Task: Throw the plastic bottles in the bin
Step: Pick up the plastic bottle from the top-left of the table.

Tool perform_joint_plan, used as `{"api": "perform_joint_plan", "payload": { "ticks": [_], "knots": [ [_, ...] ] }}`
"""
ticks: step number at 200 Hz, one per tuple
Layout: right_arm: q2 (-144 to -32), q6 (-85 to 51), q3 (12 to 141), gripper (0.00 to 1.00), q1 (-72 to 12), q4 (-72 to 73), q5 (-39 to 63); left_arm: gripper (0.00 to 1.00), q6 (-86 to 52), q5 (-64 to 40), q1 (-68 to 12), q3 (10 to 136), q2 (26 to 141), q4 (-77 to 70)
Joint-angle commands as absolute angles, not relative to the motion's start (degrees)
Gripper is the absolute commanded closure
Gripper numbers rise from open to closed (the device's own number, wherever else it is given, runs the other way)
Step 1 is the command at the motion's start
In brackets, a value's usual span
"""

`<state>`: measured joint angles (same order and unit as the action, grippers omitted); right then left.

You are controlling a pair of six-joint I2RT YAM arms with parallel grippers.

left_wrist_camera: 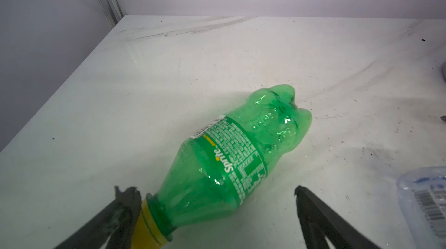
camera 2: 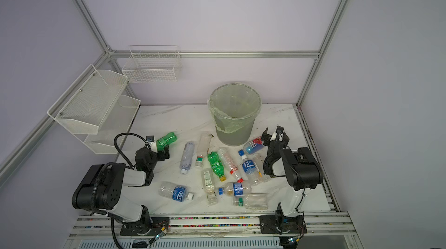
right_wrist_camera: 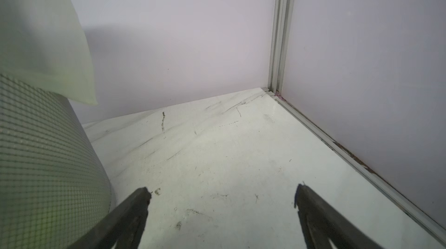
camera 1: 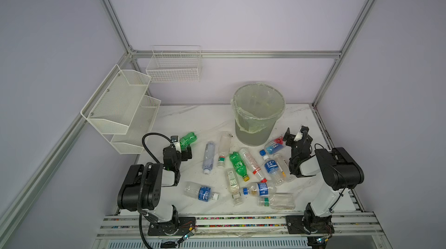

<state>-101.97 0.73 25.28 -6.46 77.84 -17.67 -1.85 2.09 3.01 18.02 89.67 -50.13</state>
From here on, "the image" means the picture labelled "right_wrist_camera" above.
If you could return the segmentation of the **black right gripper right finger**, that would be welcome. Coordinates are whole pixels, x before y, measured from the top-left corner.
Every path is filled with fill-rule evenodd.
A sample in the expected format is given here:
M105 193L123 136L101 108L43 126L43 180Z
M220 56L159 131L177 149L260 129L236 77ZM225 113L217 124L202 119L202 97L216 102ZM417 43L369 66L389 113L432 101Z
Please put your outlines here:
M380 249L307 185L299 184L294 208L308 249Z

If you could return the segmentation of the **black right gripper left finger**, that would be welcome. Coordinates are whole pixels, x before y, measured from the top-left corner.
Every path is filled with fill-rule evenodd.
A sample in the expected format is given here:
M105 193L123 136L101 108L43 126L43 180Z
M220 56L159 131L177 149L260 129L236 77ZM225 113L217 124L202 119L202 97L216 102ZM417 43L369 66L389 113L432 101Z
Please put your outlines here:
M137 249L152 195L146 187L134 191L110 214L69 247L71 249Z

